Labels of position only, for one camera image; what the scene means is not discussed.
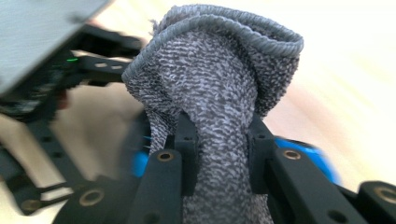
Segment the metal screw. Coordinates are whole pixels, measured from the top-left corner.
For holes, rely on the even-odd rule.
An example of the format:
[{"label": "metal screw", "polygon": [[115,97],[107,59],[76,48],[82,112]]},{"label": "metal screw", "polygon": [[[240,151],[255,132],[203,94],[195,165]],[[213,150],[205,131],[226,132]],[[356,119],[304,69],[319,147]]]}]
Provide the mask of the metal screw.
[{"label": "metal screw", "polygon": [[388,203],[396,204],[396,190],[395,189],[389,189],[386,187],[376,187],[376,188],[374,188],[374,192],[382,200],[384,200]]},{"label": "metal screw", "polygon": [[101,202],[105,198],[105,192],[102,189],[89,189],[85,191],[79,198],[79,204],[81,206],[93,206]]},{"label": "metal screw", "polygon": [[294,150],[286,150],[283,152],[283,156],[288,158],[289,160],[299,160],[301,158],[300,153],[294,151]]},{"label": "metal screw", "polygon": [[159,161],[171,161],[174,158],[174,155],[170,152],[162,152],[158,154],[157,159]]},{"label": "metal screw", "polygon": [[25,211],[34,212],[41,207],[39,200],[26,200],[21,204],[21,208]]}]

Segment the gray knit sock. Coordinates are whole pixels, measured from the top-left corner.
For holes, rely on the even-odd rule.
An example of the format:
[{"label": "gray knit sock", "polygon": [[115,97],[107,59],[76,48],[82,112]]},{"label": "gray knit sock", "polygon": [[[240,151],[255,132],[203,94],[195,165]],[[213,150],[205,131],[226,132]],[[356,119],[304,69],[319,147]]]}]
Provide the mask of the gray knit sock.
[{"label": "gray knit sock", "polygon": [[285,93],[303,39],[250,13],[213,6],[173,7],[122,78],[143,103],[151,152],[175,132],[181,110],[194,122],[200,173],[183,202],[184,223],[271,223],[265,197],[248,182],[248,125]]}]

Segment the screw hole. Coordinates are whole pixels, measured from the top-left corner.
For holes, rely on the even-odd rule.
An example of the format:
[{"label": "screw hole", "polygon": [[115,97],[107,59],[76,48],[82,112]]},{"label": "screw hole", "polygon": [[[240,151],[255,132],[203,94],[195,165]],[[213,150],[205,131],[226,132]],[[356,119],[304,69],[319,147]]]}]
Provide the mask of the screw hole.
[{"label": "screw hole", "polygon": [[107,67],[107,63],[96,63],[95,67]]},{"label": "screw hole", "polygon": [[337,223],[347,223],[346,216],[344,216],[344,214],[342,214],[338,211],[331,210],[327,213],[327,215],[329,216],[329,218],[336,221]]},{"label": "screw hole", "polygon": [[158,215],[157,213],[148,213],[144,216],[143,219],[145,224],[160,223],[160,215]]},{"label": "screw hole", "polygon": [[283,155],[289,160],[299,160],[301,158],[300,153],[293,150],[286,150],[283,152]]},{"label": "screw hole", "polygon": [[82,206],[92,206],[101,202],[104,197],[105,192],[102,189],[90,189],[79,198],[79,204]]},{"label": "screw hole", "polygon": [[388,203],[396,204],[396,190],[386,187],[377,187],[374,189],[376,195]]},{"label": "screw hole", "polygon": [[50,141],[52,141],[52,138],[49,136],[44,136],[41,138],[41,142],[50,142]]},{"label": "screw hole", "polygon": [[113,66],[111,66],[111,69],[113,69],[113,70],[117,70],[117,69],[121,69],[121,68],[122,68],[121,65],[113,65]]},{"label": "screw hole", "polygon": [[174,158],[174,155],[169,152],[163,152],[158,154],[157,159],[159,161],[171,161]]}]

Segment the black plastic bracket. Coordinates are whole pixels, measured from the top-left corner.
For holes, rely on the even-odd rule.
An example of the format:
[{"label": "black plastic bracket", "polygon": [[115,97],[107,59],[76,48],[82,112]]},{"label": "black plastic bracket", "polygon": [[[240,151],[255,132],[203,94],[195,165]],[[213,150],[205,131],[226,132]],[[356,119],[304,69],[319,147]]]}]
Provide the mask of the black plastic bracket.
[{"label": "black plastic bracket", "polygon": [[198,136],[195,125],[185,112],[181,112],[178,117],[175,150],[183,158],[182,194],[191,196],[194,193],[199,171]]},{"label": "black plastic bracket", "polygon": [[41,195],[65,187],[65,183],[46,188],[37,188],[17,160],[0,145],[0,175],[12,193],[15,204],[25,216],[33,214],[40,208],[62,202],[70,197],[64,195],[51,201],[42,201]]},{"label": "black plastic bracket", "polygon": [[255,194],[267,194],[268,188],[263,179],[265,163],[270,159],[271,152],[276,149],[276,143],[274,136],[257,114],[253,115],[253,121],[250,123],[247,142],[251,190]]},{"label": "black plastic bracket", "polygon": [[150,155],[127,223],[181,223],[181,155],[166,149]]},{"label": "black plastic bracket", "polygon": [[85,178],[69,158],[68,154],[64,151],[61,143],[52,133],[48,125],[49,123],[43,119],[26,123],[28,129],[35,137],[41,148],[44,149],[54,165],[58,168],[68,186],[75,188],[79,184],[85,182]]}]

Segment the mounting hole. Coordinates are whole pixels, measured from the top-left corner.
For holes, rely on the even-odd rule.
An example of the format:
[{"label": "mounting hole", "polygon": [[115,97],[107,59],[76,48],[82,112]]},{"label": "mounting hole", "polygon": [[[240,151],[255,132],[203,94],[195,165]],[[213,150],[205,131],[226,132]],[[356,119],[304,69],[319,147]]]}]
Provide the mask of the mounting hole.
[{"label": "mounting hole", "polygon": [[122,66],[121,65],[113,65],[113,66],[111,66],[111,69],[113,69],[113,70],[122,69]]},{"label": "mounting hole", "polygon": [[95,67],[107,67],[107,63],[96,63]]},{"label": "mounting hole", "polygon": [[389,189],[386,187],[376,187],[376,188],[374,188],[374,192],[382,200],[384,200],[388,203],[396,204],[396,190],[395,189]]},{"label": "mounting hole", "polygon": [[93,206],[101,202],[105,197],[105,192],[102,189],[89,189],[84,192],[79,198],[81,206]]},{"label": "mounting hole", "polygon": [[159,161],[171,161],[174,158],[174,155],[170,152],[162,152],[158,154],[157,159]]},{"label": "mounting hole", "polygon": [[294,150],[286,150],[283,152],[283,156],[288,158],[289,160],[299,160],[301,158],[300,153],[294,151]]},{"label": "mounting hole", "polygon": [[148,213],[143,217],[145,224],[157,224],[160,223],[161,217],[158,213]]},{"label": "mounting hole", "polygon": [[50,136],[41,137],[41,142],[51,142],[52,138]]},{"label": "mounting hole", "polygon": [[327,215],[329,216],[329,218],[336,221],[337,223],[347,223],[347,217],[338,211],[330,210]]},{"label": "mounting hole", "polygon": [[64,154],[62,152],[54,152],[54,153],[52,153],[52,157],[53,158],[59,159],[59,158],[62,158],[63,156],[64,156]]},{"label": "mounting hole", "polygon": [[34,212],[40,207],[41,207],[41,202],[38,200],[26,200],[21,204],[21,208],[29,212]]}]

